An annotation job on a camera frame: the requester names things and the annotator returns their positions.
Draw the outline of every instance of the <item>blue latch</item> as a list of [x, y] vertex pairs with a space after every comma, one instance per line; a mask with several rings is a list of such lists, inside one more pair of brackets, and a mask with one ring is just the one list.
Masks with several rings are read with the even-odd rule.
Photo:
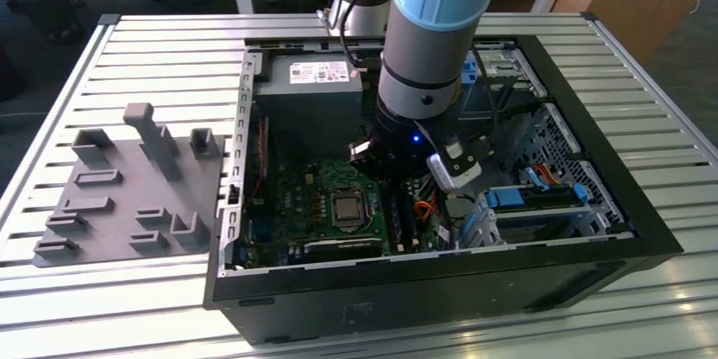
[[586, 203], [587, 202], [586, 187], [583, 187], [580, 184], [575, 184], [574, 192], [575, 192], [575, 196], [579, 198], [580, 203]]
[[498, 198], [496, 198], [496, 192], [488, 191], [486, 194], [486, 202], [490, 205], [490, 208], [495, 208], [498, 206]]
[[486, 194], [486, 201], [491, 208], [523, 206], [524, 199], [520, 196], [520, 191], [516, 188], [492, 189]]
[[526, 174], [528, 174], [528, 178], [531, 179], [531, 181], [534, 181], [534, 184], [536, 184], [536, 187], [539, 187], [544, 191], [548, 191], [550, 189], [548, 185], [546, 185], [546, 183], [540, 181], [540, 178], [536, 175], [536, 172], [534, 171], [532, 168], [526, 167]]

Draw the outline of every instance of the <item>cpu socket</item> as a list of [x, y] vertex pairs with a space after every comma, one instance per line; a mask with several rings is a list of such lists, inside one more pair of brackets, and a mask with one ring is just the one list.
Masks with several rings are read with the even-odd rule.
[[335, 190], [331, 193], [332, 226], [344, 233], [353, 233], [367, 224], [361, 189]]

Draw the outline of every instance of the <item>red wire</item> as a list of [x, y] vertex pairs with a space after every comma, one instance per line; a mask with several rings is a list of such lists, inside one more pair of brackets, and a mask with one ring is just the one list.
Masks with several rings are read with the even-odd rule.
[[538, 172], [540, 172], [540, 174], [543, 175], [543, 178], [546, 179], [546, 182], [548, 182], [550, 185], [559, 184], [559, 182], [555, 180], [555, 178], [551, 175], [551, 172], [548, 171], [548, 169], [546, 168], [543, 164], [534, 164], [532, 167], [535, 170], [538, 170]]
[[261, 139], [263, 138], [264, 138], [264, 130], [263, 130], [263, 125], [261, 125], [261, 120], [260, 120], [259, 121], [259, 141], [257, 141], [257, 144], [259, 144], [259, 179], [257, 179], [257, 184], [255, 186], [255, 190], [251, 193], [249, 201], [255, 200], [255, 196], [257, 195], [257, 192], [259, 192], [259, 186], [261, 185], [261, 180], [264, 179], [264, 156], [261, 154]]

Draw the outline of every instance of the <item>power supply label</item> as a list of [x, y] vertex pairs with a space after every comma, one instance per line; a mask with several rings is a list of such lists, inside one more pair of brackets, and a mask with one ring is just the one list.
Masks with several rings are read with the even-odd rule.
[[345, 61], [292, 63], [289, 84], [348, 82]]

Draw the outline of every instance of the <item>metal grated table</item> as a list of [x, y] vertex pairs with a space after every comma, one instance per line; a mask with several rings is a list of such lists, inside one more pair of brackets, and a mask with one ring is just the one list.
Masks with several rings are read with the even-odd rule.
[[538, 35], [686, 249], [682, 256], [568, 309], [259, 347], [221, 313], [200, 307], [205, 254], [34, 268], [32, 247], [72, 171], [68, 146], [78, 128], [136, 137], [121, 126], [123, 108], [149, 102], [175, 136], [201, 126], [231, 142], [243, 39], [325, 35], [309, 15], [125, 16], [97, 26], [0, 199], [0, 356], [718, 355], [715, 148], [600, 23], [578, 14], [488, 14], [478, 34]]

